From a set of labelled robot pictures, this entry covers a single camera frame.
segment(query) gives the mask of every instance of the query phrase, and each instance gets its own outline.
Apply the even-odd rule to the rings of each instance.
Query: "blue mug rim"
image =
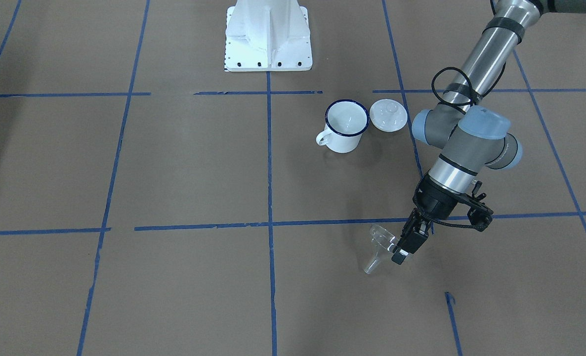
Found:
[[[348,133],[348,134],[347,133],[340,133],[339,131],[335,130],[331,126],[331,124],[329,123],[329,110],[332,108],[332,106],[334,104],[343,103],[343,102],[355,103],[355,104],[359,105],[363,109],[363,112],[366,113],[366,125],[358,133]],[[345,137],[354,137],[354,136],[357,136],[357,135],[361,135],[363,133],[363,131],[367,130],[368,129],[368,126],[370,125],[370,114],[368,113],[368,109],[366,109],[365,106],[363,106],[363,104],[359,103],[358,101],[352,100],[352,99],[339,99],[337,101],[334,101],[326,109],[326,114],[324,115],[324,118],[326,120],[326,125],[329,127],[329,129],[331,129],[332,132],[336,133],[337,135],[345,136]]]

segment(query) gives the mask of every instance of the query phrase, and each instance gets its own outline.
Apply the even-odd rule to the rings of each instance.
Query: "gray joint housing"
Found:
[[[443,104],[423,110],[412,126],[418,140],[442,148],[429,176],[457,193],[465,192],[485,165],[508,169],[519,162],[523,149],[509,128],[508,119],[482,106],[463,115]]]
[[[427,144],[435,146],[445,151],[449,151],[449,155],[460,157],[462,155],[474,157],[471,163],[468,159],[460,159],[467,165],[463,167],[470,171],[478,172],[483,165],[490,169],[508,168],[517,155],[519,142],[517,139],[507,133],[503,139],[487,140],[488,142],[481,142],[484,139],[468,135],[467,133],[456,133],[454,130],[464,115],[444,104],[438,104],[434,110],[429,111],[424,121],[424,139]],[[451,133],[455,133],[457,138],[450,140]]]

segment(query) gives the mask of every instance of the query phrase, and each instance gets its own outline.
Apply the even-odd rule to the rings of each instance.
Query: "white enamel mug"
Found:
[[[363,131],[370,124],[368,111],[362,104],[341,99],[326,109],[326,125],[315,139],[320,146],[326,145],[337,153],[348,153],[359,144]]]

